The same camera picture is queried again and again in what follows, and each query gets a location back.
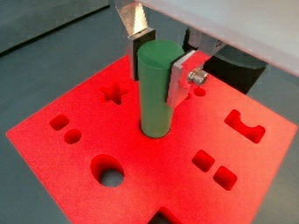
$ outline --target u-shaped slot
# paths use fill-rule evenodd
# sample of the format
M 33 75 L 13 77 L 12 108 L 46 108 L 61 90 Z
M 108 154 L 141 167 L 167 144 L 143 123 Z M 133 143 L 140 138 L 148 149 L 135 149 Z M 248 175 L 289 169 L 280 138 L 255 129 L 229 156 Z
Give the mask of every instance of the u-shaped slot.
M 239 111 L 236 111 L 235 109 L 231 110 L 224 123 L 255 144 L 260 142 L 267 131 L 265 128 L 260 125 L 257 125 L 256 127 L 248 127 L 240 121 Z

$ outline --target metal bracket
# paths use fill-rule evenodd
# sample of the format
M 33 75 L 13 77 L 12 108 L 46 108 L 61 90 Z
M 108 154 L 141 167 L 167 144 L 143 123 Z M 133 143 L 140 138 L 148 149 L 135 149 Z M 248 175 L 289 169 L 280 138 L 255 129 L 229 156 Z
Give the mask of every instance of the metal bracket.
M 168 87 L 167 104 L 175 108 L 189 93 L 191 85 L 200 86 L 208 79 L 201 70 L 204 62 L 225 45 L 208 34 L 189 28 L 188 44 L 192 49 L 172 64 L 172 75 Z
M 137 81 L 136 52 L 139 47 L 155 39 L 155 30 L 148 27 L 143 5 L 132 0 L 115 0 L 116 11 L 128 34 L 127 54 L 129 57 L 131 78 Z
M 145 42 L 155 39 L 155 30 L 151 27 L 147 27 L 143 31 L 140 31 L 139 33 L 136 33 L 135 35 L 132 35 L 127 38 L 128 38 L 127 54 L 128 54 L 128 57 L 129 57 L 131 79 L 133 81 L 139 81 L 136 52 L 137 52 L 139 47 Z

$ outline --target white panel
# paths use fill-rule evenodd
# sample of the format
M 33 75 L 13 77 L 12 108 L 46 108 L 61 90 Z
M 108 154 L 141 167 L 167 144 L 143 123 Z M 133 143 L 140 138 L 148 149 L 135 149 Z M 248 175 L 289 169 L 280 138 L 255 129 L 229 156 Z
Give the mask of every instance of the white panel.
M 299 76 L 297 0 L 139 2 Z

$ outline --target circular hole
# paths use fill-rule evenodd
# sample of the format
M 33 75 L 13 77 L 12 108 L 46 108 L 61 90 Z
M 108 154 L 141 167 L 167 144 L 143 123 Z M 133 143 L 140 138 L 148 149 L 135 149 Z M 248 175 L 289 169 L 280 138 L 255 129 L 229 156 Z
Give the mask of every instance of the circular hole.
M 193 89 L 193 94 L 197 95 L 197 96 L 204 96 L 205 95 L 205 90 L 200 87 L 196 87 Z
M 81 138 L 81 133 L 79 129 L 70 129 L 64 134 L 64 141 L 66 144 L 74 144 Z
M 104 170 L 99 176 L 99 183 L 107 187 L 120 186 L 123 181 L 124 175 L 113 169 Z
M 117 160 L 107 154 L 93 157 L 89 165 L 95 180 L 105 187 L 117 187 L 124 182 L 124 169 Z

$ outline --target dark gray surface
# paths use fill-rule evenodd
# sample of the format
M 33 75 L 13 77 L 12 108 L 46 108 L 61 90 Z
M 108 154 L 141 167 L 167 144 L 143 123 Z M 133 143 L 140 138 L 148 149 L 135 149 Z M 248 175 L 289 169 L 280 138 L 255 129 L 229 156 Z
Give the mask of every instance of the dark gray surface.
M 0 0 L 0 52 L 108 5 L 108 0 Z
M 299 124 L 299 78 L 268 66 L 248 95 Z M 299 223 L 299 131 L 256 215 L 256 223 Z
M 183 43 L 185 26 L 157 12 L 157 38 Z M 10 145 L 5 132 L 125 53 L 124 27 L 115 9 L 0 58 L 0 223 L 69 223 Z M 249 95 L 299 123 L 297 79 L 269 69 Z M 299 223 L 299 135 L 265 196 L 255 223 Z

